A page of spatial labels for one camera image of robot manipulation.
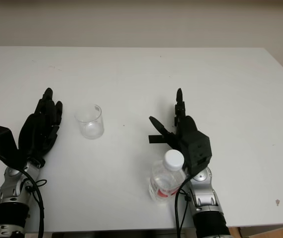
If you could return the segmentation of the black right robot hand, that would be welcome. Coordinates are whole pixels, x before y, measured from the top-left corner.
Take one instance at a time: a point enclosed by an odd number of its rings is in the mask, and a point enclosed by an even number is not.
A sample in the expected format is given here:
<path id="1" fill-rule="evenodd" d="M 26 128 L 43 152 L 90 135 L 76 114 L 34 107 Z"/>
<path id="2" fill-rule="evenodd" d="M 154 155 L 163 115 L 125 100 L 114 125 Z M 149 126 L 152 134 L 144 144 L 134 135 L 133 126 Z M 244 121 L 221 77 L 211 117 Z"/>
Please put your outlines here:
<path id="1" fill-rule="evenodd" d="M 182 138 L 188 132 L 197 131 L 197 126 L 194 119 L 191 116 L 187 116 L 185 113 L 185 102 L 183 100 L 182 89 L 179 88 L 176 93 L 176 104 L 174 107 L 175 117 L 174 126 L 176 127 L 176 133 L 166 130 L 164 125 L 159 122 L 153 116 L 149 117 L 151 124 L 161 135 L 149 135 L 150 144 L 167 144 L 174 150 L 181 150 L 180 144 Z"/>

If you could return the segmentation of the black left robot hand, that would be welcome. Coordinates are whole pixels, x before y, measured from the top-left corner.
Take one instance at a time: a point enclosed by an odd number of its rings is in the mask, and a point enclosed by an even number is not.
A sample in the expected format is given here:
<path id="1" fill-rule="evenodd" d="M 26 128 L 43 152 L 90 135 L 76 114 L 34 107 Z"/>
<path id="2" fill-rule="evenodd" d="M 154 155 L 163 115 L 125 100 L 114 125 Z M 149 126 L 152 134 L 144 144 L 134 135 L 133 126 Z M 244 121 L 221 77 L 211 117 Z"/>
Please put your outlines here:
<path id="1" fill-rule="evenodd" d="M 62 102 L 53 101 L 53 90 L 47 88 L 34 113 L 25 121 L 18 139 L 18 149 L 37 164 L 44 166 L 44 156 L 52 149 L 62 118 Z"/>

